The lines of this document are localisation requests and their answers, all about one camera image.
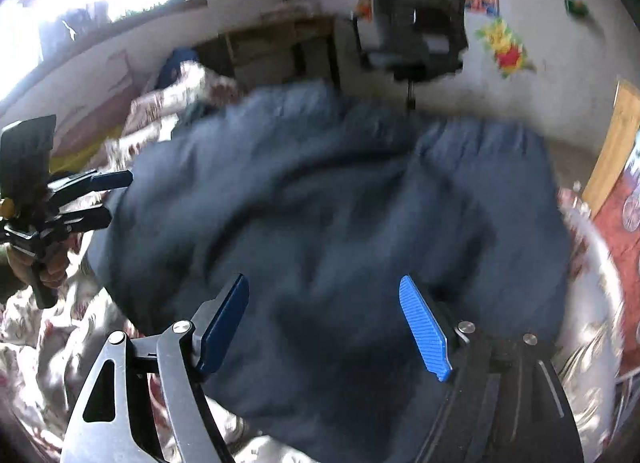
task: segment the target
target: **wooden desk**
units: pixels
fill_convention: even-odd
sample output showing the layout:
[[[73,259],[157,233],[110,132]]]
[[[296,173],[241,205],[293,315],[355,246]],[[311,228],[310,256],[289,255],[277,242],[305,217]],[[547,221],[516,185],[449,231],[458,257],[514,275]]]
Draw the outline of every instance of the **wooden desk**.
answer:
[[[194,46],[201,63],[221,75],[236,76],[236,67],[282,50],[291,50],[296,75],[306,73],[302,44],[324,39],[331,80],[340,87],[340,71],[334,40],[334,18],[312,16],[233,28]]]

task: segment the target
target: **bed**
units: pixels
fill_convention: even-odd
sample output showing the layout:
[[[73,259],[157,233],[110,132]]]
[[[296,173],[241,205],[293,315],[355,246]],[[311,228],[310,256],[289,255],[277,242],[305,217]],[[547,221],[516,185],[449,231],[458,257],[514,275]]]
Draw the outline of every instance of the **bed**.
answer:
[[[146,146],[170,139],[176,111],[192,101],[213,107],[242,96],[235,81],[185,62],[176,84],[132,104],[120,138],[104,141],[86,164],[123,169]],[[103,198],[92,194],[79,206]],[[614,416],[615,379],[622,354],[622,292],[606,244],[571,191],[559,193],[574,241],[565,320],[554,364],[574,411],[586,461],[593,462],[609,442]],[[58,304],[37,310],[30,288],[11,297],[0,324],[0,421],[9,443],[28,462],[60,459],[64,433],[76,398],[110,332],[140,333],[92,274],[84,253],[91,234],[70,252],[68,283]],[[149,376],[154,419],[164,458],[180,461],[167,423],[158,379]],[[209,400],[212,415],[237,462],[310,463],[293,448],[255,431],[241,418]]]

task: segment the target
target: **window sill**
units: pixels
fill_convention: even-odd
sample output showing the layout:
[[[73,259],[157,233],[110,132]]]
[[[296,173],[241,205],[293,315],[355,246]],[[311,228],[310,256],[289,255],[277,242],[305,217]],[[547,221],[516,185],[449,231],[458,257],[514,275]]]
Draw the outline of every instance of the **window sill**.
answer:
[[[41,62],[33,70],[31,70],[10,93],[2,100],[0,100],[0,117],[11,107],[17,100],[19,100],[28,90],[30,90],[38,82],[42,81],[44,77],[50,74],[52,71],[60,68],[63,64],[67,63],[74,57],[86,52],[88,49],[105,42],[113,37],[124,34],[129,30],[133,30],[137,26],[148,23],[155,19],[159,19],[172,14],[180,14],[193,10],[195,8],[202,8],[206,6],[206,0],[188,0],[169,2],[163,6],[158,6],[148,12],[142,12],[140,14],[133,14],[126,18],[120,19],[110,24],[98,28],[92,31],[86,36],[79,37],[71,46],[66,47],[64,50],[59,50],[53,57]]]

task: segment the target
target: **white wall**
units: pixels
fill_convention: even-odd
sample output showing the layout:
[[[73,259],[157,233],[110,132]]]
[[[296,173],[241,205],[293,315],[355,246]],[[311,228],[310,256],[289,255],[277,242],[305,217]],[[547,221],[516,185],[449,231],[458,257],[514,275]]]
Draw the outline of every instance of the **white wall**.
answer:
[[[86,72],[126,49],[136,72],[149,73],[176,46],[194,44],[221,28],[242,24],[278,0],[208,0],[206,8],[151,21],[108,40],[52,72],[10,107],[0,124],[22,114],[26,98],[54,99],[52,77],[81,84]],[[320,0],[325,11],[347,15],[356,0]],[[443,114],[524,119],[545,135],[597,151],[612,113],[616,78],[640,86],[640,33],[620,0],[584,0],[600,29],[576,23],[563,0],[503,0],[506,21],[524,40],[537,73],[518,72],[503,79],[491,56],[473,36],[486,18],[466,18],[470,49],[464,71],[416,89],[420,108]],[[353,37],[338,26],[338,54],[343,89],[349,94],[404,100],[406,86],[390,75],[363,73],[357,65]]]

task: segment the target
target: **office chair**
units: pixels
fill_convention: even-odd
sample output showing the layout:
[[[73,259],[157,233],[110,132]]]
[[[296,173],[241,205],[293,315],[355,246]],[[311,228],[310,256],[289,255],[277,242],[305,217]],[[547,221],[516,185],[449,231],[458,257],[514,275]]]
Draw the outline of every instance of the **office chair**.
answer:
[[[459,55],[468,47],[465,0],[372,0],[372,8],[382,38],[379,49],[362,49],[358,18],[351,17],[360,65],[406,80],[406,108],[413,110],[414,83],[462,70]]]

